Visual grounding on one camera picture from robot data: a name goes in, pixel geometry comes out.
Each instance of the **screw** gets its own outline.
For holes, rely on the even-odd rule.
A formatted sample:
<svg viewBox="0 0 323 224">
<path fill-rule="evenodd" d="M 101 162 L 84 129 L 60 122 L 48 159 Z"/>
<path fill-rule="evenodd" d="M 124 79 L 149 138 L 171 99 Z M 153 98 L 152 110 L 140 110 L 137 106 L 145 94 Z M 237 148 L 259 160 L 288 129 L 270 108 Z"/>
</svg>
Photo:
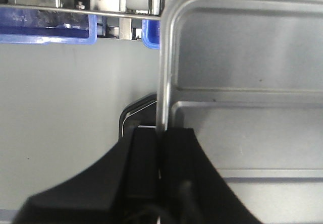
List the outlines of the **screw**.
<svg viewBox="0 0 323 224">
<path fill-rule="evenodd" d="M 85 5 L 83 5 L 83 2 L 78 1 L 77 5 L 76 5 L 76 8 L 78 10 L 84 10 L 85 9 Z"/>
</svg>

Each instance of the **gray floor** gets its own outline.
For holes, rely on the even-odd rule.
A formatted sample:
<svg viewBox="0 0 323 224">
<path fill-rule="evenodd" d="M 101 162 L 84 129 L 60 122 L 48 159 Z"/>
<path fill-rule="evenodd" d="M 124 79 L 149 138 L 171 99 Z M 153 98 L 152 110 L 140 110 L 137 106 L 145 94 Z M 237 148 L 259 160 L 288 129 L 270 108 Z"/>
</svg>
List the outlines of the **gray floor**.
<svg viewBox="0 0 323 224">
<path fill-rule="evenodd" d="M 156 92 L 158 50 L 141 42 L 0 44 L 0 55 L 0 210 L 90 166 L 123 108 Z"/>
</svg>

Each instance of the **blue crate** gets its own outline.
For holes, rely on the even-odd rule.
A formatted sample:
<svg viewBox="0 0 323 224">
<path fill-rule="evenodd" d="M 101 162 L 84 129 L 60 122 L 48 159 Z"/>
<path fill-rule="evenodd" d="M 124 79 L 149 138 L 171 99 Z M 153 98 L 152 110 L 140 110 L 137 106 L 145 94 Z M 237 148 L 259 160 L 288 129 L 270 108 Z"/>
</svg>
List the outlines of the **blue crate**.
<svg viewBox="0 0 323 224">
<path fill-rule="evenodd" d="M 0 9 L 0 43 L 17 44 L 94 44 L 97 39 L 96 16 L 84 16 L 86 26 L 37 25 L 37 10 Z"/>
</svg>

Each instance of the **stainless steel tray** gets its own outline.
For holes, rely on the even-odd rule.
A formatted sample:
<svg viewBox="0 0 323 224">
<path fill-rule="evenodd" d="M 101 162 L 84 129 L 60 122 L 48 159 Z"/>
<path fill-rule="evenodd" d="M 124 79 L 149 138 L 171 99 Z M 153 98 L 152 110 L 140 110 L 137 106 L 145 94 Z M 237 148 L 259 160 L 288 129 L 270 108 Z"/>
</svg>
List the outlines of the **stainless steel tray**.
<svg viewBox="0 0 323 224">
<path fill-rule="evenodd" d="M 175 0 L 157 130 L 194 128 L 266 223 L 323 223 L 323 0 Z"/>
</svg>

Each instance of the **metal rod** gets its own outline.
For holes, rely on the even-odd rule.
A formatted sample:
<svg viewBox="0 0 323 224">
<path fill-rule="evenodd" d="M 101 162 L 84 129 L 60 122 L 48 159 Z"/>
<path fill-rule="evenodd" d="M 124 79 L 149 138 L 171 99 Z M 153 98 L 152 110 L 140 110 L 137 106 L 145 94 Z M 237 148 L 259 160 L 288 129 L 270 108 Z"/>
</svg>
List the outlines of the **metal rod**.
<svg viewBox="0 0 323 224">
<path fill-rule="evenodd" d="M 138 20 L 152 20 L 159 21 L 160 16 L 147 15 L 147 14 L 128 14 L 123 12 L 113 12 L 113 11 L 86 11 L 77 9 L 66 9 L 66 8 L 55 8 L 55 7 L 45 7 L 45 6 L 26 6 L 26 5 L 8 5 L 0 4 L 0 8 L 13 8 L 13 9 L 26 9 L 26 10 L 41 10 L 41 11 L 57 11 L 65 13 L 74 13 L 82 15 L 97 15 L 97 16 L 108 16 L 108 17 L 118 17 L 118 18 L 132 18 Z"/>
</svg>

